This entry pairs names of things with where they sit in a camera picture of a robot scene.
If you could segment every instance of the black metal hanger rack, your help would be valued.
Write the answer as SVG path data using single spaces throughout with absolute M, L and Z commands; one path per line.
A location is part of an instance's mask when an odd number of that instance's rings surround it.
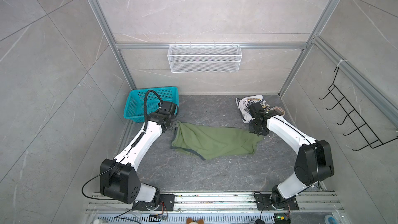
M 351 102 L 344 96 L 344 94 L 340 91 L 340 89 L 338 88 L 338 87 L 336 87 L 336 85 L 334 84 L 334 81 L 336 80 L 336 76 L 337 76 L 337 73 L 339 72 L 339 68 L 338 67 L 336 67 L 335 68 L 335 70 L 334 70 L 334 72 L 336 72 L 336 74 L 335 74 L 335 76 L 334 76 L 334 79 L 333 79 L 333 82 L 332 82 L 332 84 L 330 85 L 330 87 L 328 88 L 328 93 L 325 95 L 325 97 L 323 97 L 323 98 L 319 98 L 319 99 L 321 99 L 321 100 L 323 100 L 323 99 L 325 99 L 329 94 L 331 94 L 335 99 L 336 99 L 336 101 L 337 101 L 337 103 L 336 103 L 336 105 L 334 105 L 331 109 L 328 109 L 328 108 L 326 108 L 326 110 L 332 110 L 333 108 L 335 108 L 337 105 L 340 105 L 341 106 L 341 108 L 344 110 L 344 112 L 346 113 L 346 117 L 344 118 L 344 120 L 343 120 L 343 122 L 341 122 L 340 124 L 339 123 L 337 123 L 338 125 L 342 125 L 345 121 L 346 121 L 346 119 L 347 119 L 347 117 L 349 117 L 350 118 L 350 120 L 351 120 L 351 122 L 354 124 L 354 126 L 356 127 L 355 128 L 355 130 L 353 130 L 352 132 L 350 132 L 349 134 L 343 134 L 344 136 L 348 136 L 348 135 L 350 135 L 351 133 L 353 133 L 353 132 L 355 132 L 355 131 L 359 131 L 360 133 L 361 133 L 361 135 L 362 135 L 362 137 L 365 139 L 365 141 L 367 142 L 367 145 L 365 145 L 364 147 L 362 147 L 362 148 L 360 148 L 360 149 L 357 149 L 357 150 L 354 150 L 354 149 L 352 149 L 353 151 L 359 151 L 359 150 L 361 150 L 361 149 L 363 149 L 363 148 L 365 148 L 365 147 L 371 147 L 372 149 L 374 149 L 374 148 L 377 148 L 377 147 L 379 147 L 379 146 L 382 146 L 382 145 L 385 145 L 385 144 L 387 144 L 387 143 L 389 143 L 389 142 L 391 142 L 391 141 L 394 141 L 394 140 L 396 140 L 396 139 L 398 139 L 398 136 L 396 137 L 396 138 L 394 138 L 394 139 L 391 139 L 391 140 L 389 140 L 389 141 L 387 141 L 387 142 L 383 142 L 383 141 L 381 141 L 380 140 L 380 138 L 375 134 L 375 132 L 372 130 L 372 128 L 368 125 L 368 123 L 366 123 L 366 121 L 362 118 L 362 116 L 359 114 L 359 112 L 355 109 L 355 107 L 351 104 Z M 340 92 L 340 94 L 343 96 L 340 100 L 338 100 L 337 98 L 336 98 L 336 96 L 333 94 L 333 90 L 334 89 L 336 89 L 336 90 L 338 90 L 339 92 Z M 352 111 L 350 111 L 350 112 L 348 112 L 344 107 L 343 107 L 343 105 L 340 103 L 343 99 L 346 99 L 346 101 L 348 102 L 348 104 L 352 107 Z M 362 121 L 364 122 L 364 124 L 362 124 L 362 125 L 360 125 L 360 126 L 357 126 L 357 124 L 354 122 L 354 120 L 351 118 L 351 116 L 350 116 L 350 114 L 351 113 L 353 113 L 353 112 L 356 112 L 357 114 L 358 114 L 358 116 L 362 119 Z M 367 126 L 370 130 L 371 130 L 371 132 L 374 134 L 374 136 L 376 137 L 376 140 L 375 141 L 373 141 L 373 142 L 369 142 L 367 139 L 366 139 L 366 137 L 363 135 L 363 133 L 361 132 L 361 130 L 360 130 L 360 128 L 361 127 L 364 127 L 364 126 Z

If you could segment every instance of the teal plastic basket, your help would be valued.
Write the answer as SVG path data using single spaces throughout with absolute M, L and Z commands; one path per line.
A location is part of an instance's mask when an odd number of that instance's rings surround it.
M 131 119 L 136 123 L 144 122 L 144 97 L 148 90 L 153 90 L 164 101 L 171 101 L 178 105 L 178 89 L 177 87 L 157 87 L 136 89 L 130 92 L 127 98 L 124 117 Z M 147 114 L 156 111 L 159 99 L 154 93 L 149 93 L 147 98 Z

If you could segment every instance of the green fabric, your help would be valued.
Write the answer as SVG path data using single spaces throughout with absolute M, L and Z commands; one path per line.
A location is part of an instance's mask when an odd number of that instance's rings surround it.
M 262 139 L 262 136 L 239 128 L 204 127 L 178 121 L 172 148 L 189 155 L 198 153 L 209 160 L 225 155 L 253 154 L 257 142 Z

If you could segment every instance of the robotic arm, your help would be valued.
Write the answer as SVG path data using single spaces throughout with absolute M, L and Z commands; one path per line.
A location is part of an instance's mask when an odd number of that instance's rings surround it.
M 176 108 L 178 113 L 176 104 L 161 101 L 160 107 L 146 117 L 141 131 L 130 144 L 113 160 L 105 159 L 102 162 L 100 168 L 102 195 L 127 204 L 142 201 L 148 209 L 155 209 L 159 205 L 159 189 L 141 183 L 136 171 L 152 143 L 167 129 L 177 127 L 177 113 L 174 114 Z M 298 193 L 334 174 L 329 143 L 324 140 L 316 141 L 307 136 L 290 125 L 281 116 L 281 112 L 263 109 L 260 103 L 251 104 L 249 112 L 254 118 L 249 124 L 249 132 L 268 135 L 269 131 L 272 131 L 297 154 L 294 173 L 273 187 L 271 202 L 275 208 L 286 207 L 289 200 Z

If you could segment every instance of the white wire basket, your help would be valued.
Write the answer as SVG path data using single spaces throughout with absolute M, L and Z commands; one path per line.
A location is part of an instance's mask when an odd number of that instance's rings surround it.
M 242 52 L 237 44 L 175 44 L 167 58 L 173 73 L 238 72 Z

